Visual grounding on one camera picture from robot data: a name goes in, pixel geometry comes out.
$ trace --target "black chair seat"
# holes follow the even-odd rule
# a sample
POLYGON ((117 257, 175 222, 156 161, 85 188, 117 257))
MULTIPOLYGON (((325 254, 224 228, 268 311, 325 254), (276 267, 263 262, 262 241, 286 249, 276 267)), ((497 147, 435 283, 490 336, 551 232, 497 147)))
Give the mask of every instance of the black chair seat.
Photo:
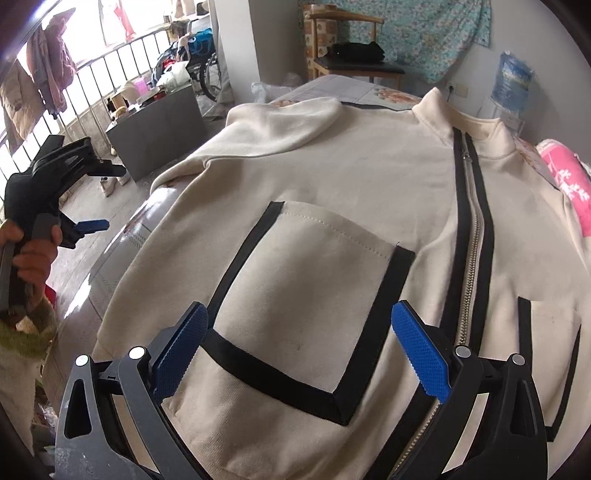
POLYGON ((381 72, 404 74, 404 70, 394 63, 359 63, 335 60, 330 57, 318 57, 314 61, 327 70, 348 70, 358 72, 381 72))

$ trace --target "silver screw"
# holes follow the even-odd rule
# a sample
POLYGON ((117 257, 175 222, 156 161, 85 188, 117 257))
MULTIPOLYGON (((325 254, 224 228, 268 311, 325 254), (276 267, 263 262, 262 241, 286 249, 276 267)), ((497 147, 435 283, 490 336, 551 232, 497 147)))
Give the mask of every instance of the silver screw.
POLYGON ((523 358, 520 354, 516 353, 513 355, 513 363, 515 365, 525 365, 525 358, 523 358))
POLYGON ((146 349, 144 347, 134 346, 129 351, 129 358, 131 358, 132 360, 139 360, 140 358, 142 358, 144 356, 144 353, 146 353, 146 349))
POLYGON ((79 367, 83 367, 87 363, 88 363, 88 355, 80 355, 76 359, 76 365, 79 366, 79 367))
POLYGON ((456 355, 461 358, 468 358, 472 352, 467 346, 460 345, 456 347, 456 355))

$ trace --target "folded black clothing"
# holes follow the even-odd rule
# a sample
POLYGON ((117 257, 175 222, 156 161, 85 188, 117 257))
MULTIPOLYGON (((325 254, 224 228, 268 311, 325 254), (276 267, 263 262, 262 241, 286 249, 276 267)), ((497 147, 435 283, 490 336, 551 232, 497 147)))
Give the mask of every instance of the folded black clothing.
POLYGON ((384 61, 384 51, 376 42, 335 43, 328 47, 327 57, 355 63, 380 63, 384 61))

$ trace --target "jacket pocket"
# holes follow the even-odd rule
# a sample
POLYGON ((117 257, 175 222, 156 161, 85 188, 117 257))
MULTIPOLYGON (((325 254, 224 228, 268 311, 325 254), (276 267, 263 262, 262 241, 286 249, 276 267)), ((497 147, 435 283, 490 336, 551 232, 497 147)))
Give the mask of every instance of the jacket pocket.
POLYGON ((569 402, 579 354, 581 319, 569 300, 518 298, 519 351, 531 366, 546 424, 558 434, 569 402))
POLYGON ((203 348, 267 396, 347 425, 413 260, 322 207, 273 202, 212 298, 203 348))

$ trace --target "person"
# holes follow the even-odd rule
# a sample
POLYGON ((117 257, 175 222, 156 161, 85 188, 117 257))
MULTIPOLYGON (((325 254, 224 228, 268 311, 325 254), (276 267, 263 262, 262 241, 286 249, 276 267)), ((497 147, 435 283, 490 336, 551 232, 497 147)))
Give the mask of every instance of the person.
MULTIPOLYGON (((19 242, 23 235, 14 222, 6 220, 0 226, 0 247, 19 242)), ((31 453, 35 379, 57 327, 55 312, 44 294, 45 283, 61 239, 60 228, 54 226, 51 241, 31 240, 15 255, 12 264, 27 282, 27 316, 0 319, 0 403, 31 453)))

